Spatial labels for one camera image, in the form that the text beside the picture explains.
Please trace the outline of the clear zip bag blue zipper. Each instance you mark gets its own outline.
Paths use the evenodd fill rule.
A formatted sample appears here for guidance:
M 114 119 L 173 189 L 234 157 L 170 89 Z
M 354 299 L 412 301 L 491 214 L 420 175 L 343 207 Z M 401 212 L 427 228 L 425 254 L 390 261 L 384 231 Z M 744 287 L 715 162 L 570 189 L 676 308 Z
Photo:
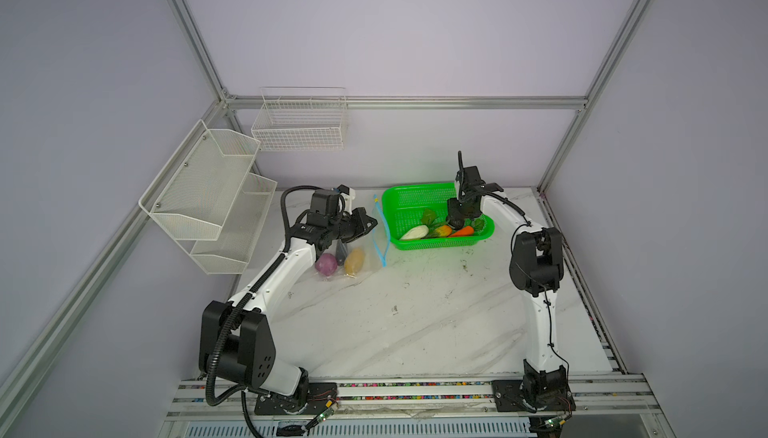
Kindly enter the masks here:
M 366 258 L 362 271 L 355 277 L 349 277 L 345 275 L 343 265 L 338 266 L 337 272 L 334 275 L 324 277 L 316 271 L 314 265 L 315 271 L 323 279 L 330 280 L 341 278 L 342 276 L 353 279 L 362 279 L 387 266 L 387 253 L 390 247 L 391 233 L 384 217 L 381 197 L 373 195 L 373 197 L 365 204 L 365 209 L 369 216 L 378 221 L 378 225 L 368 235 L 363 236 L 353 243 L 346 244 L 348 252 L 355 248 L 362 248 L 365 251 Z M 335 241 L 331 248 L 325 253 L 330 253 L 335 256 L 337 242 L 338 241 Z

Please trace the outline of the purple toy onion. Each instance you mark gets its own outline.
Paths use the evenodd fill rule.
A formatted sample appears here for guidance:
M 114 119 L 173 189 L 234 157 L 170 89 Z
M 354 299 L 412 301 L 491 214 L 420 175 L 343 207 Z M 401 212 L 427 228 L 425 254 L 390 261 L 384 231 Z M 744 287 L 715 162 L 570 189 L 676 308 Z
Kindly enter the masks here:
M 324 277 L 330 277 L 337 272 L 338 263 L 334 255 L 322 254 L 315 262 L 315 269 Z

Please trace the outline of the yellow toy lemon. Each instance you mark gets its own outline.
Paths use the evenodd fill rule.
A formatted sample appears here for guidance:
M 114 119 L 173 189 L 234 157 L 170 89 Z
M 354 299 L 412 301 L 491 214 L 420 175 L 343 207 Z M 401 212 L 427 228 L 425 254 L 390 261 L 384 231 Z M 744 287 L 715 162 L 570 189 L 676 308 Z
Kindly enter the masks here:
M 366 253 L 362 248 L 352 249 L 344 261 L 344 273 L 346 276 L 355 277 L 363 269 Z

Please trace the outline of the green plastic basket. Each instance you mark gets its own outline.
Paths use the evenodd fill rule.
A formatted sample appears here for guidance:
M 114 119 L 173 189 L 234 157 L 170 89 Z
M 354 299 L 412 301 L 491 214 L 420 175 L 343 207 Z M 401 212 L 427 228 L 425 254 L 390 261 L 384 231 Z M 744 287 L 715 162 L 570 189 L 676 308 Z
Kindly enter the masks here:
M 422 213 L 429 208 L 437 213 L 437 220 L 429 230 L 447 225 L 447 201 L 456 192 L 452 183 L 397 186 L 386 190 L 382 196 L 384 217 L 391 233 L 391 243 L 401 251 L 417 251 L 436 248 L 469 247 L 490 239 L 495 232 L 494 221 L 485 215 L 467 220 L 466 226 L 475 230 L 473 236 L 401 241 L 400 238 L 411 228 L 422 225 Z

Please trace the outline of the dark toy eggplant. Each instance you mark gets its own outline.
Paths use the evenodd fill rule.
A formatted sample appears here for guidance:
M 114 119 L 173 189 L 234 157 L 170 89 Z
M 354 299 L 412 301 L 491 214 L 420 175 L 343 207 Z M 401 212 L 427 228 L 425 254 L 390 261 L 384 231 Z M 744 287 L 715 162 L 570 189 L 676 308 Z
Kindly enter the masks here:
M 347 245 L 341 241 L 338 241 L 335 251 L 335 259 L 338 266 L 343 266 L 345 264 L 348 254 L 349 252 Z

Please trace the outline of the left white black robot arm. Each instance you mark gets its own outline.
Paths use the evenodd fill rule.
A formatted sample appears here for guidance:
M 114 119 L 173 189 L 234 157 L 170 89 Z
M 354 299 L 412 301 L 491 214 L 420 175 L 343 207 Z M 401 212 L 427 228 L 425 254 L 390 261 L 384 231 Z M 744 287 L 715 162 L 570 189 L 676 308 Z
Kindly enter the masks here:
M 247 391 L 306 400 L 306 371 L 278 357 L 270 319 L 331 245 L 352 243 L 377 226 L 363 207 L 353 206 L 354 198 L 354 190 L 345 185 L 302 185 L 282 193 L 278 252 L 243 289 L 225 302 L 211 302 L 202 314 L 199 368 L 208 405 L 219 406 Z

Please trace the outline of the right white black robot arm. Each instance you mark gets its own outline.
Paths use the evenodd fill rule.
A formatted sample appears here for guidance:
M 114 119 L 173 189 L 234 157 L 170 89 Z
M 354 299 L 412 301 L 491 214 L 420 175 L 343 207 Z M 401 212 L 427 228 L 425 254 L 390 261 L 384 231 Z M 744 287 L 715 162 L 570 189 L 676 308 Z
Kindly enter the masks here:
M 475 166 L 458 166 L 455 196 L 447 201 L 447 212 L 453 228 L 485 217 L 511 233 L 508 274 L 524 295 L 528 327 L 521 405 L 540 411 L 566 399 L 569 362 L 558 351 L 555 316 L 565 274 L 562 233 L 529 218 L 498 184 L 483 180 Z

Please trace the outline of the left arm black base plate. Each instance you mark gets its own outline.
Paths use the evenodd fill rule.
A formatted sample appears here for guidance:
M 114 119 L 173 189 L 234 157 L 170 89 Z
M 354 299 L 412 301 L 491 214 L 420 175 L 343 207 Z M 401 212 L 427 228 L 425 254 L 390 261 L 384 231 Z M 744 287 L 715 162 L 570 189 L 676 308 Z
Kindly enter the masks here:
M 300 384 L 293 395 L 260 392 L 251 411 L 256 416 L 317 415 L 338 398 L 335 382 Z

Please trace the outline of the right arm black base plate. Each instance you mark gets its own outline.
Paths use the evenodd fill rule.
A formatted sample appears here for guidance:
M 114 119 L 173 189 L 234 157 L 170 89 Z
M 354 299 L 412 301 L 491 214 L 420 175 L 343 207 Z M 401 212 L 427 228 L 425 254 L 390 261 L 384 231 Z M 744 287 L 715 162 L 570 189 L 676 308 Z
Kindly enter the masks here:
M 494 380 L 491 387 L 498 412 L 559 413 L 575 410 L 567 383 L 560 379 L 549 382 L 537 382 L 527 377 L 521 380 Z

